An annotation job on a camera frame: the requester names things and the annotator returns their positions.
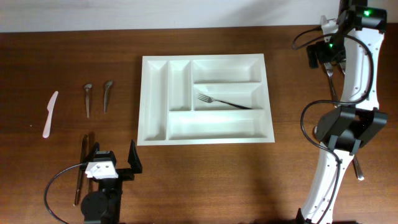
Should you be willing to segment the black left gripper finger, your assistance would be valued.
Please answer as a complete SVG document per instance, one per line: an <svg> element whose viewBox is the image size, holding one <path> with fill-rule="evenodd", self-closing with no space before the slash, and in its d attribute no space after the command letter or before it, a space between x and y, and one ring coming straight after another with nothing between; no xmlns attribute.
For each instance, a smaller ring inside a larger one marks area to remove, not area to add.
<svg viewBox="0 0 398 224"><path fill-rule="evenodd" d="M81 163L84 164L92 162L96 155L96 152L99 151L99 149L100 149L100 144L98 142L95 142L92 146L89 146L87 144L81 154Z"/></svg>
<svg viewBox="0 0 398 224"><path fill-rule="evenodd" d="M142 173L142 164L137 154L136 143L134 140L132 140L130 143L127 162L129 163L131 170L134 174Z"/></svg>

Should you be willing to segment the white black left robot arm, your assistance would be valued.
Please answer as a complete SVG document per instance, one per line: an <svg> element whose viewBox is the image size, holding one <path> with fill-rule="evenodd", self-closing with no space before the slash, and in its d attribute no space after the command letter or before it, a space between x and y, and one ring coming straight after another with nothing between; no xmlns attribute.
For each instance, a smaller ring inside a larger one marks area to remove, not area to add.
<svg viewBox="0 0 398 224"><path fill-rule="evenodd" d="M142 173L134 141L130 143L127 162L129 168L117 169L114 152L101 151L98 143L85 157L81 169L88 179L98 183L97 191L88 193L81 203L85 223L119 223L123 183Z"/></svg>

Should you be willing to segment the steel fork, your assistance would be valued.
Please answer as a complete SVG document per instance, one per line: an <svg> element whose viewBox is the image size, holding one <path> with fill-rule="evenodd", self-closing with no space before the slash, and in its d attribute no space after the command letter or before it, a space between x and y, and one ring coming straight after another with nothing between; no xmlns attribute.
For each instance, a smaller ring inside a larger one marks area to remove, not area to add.
<svg viewBox="0 0 398 224"><path fill-rule="evenodd" d="M201 101L204 101L205 103L219 102L219 103L224 103L226 105L230 105L230 106L233 106L235 108L242 109L242 110L251 110L251 108L249 108L249 107L237 105L237 104L234 104L234 103L229 103L229 102L223 101L223 100L218 100L218 99L215 99L215 98L210 97L210 96L206 96L206 95L201 94L201 93L197 94L197 98L199 100L201 100Z"/></svg>
<svg viewBox="0 0 398 224"><path fill-rule="evenodd" d="M329 83L329 87L330 87L330 93L331 93L331 97L333 101L338 101L338 96L336 94L335 91L335 87L333 84L333 66L331 65L330 62L326 62L323 64L326 74L328 75L328 83Z"/></svg>
<svg viewBox="0 0 398 224"><path fill-rule="evenodd" d="M341 61L340 63L339 63L339 66L340 66L340 68L341 68L341 71L343 72L343 75L346 75L346 61L344 60L344 61Z"/></svg>

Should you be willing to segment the steel table knife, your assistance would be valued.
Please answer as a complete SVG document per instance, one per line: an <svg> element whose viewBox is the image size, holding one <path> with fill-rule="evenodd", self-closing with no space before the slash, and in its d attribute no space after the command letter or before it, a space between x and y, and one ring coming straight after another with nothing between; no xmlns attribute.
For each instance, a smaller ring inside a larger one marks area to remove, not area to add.
<svg viewBox="0 0 398 224"><path fill-rule="evenodd" d="M81 143L81 155L80 155L80 162L83 163L86 157L86 150L88 147L88 138L89 136L87 134L83 135L82 143ZM75 191L75 199L74 199L74 206L76 207L79 204L80 201L80 191L82 187L82 179L83 179L83 171L78 170L78 178L77 178L77 183L76 183L76 191Z"/></svg>

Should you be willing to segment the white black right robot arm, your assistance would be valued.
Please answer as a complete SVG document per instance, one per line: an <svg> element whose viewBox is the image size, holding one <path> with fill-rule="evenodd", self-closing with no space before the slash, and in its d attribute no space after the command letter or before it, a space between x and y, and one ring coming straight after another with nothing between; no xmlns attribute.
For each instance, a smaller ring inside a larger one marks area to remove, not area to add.
<svg viewBox="0 0 398 224"><path fill-rule="evenodd" d="M379 51L387 25L387 11L368 7L367 1L340 1L337 19L321 18L315 28L323 34L302 46L311 68L344 62L340 99L326 100L334 108L304 136L320 150L315 178L294 223L332 223L333 207L347 167L387 123L379 111L376 79Z"/></svg>

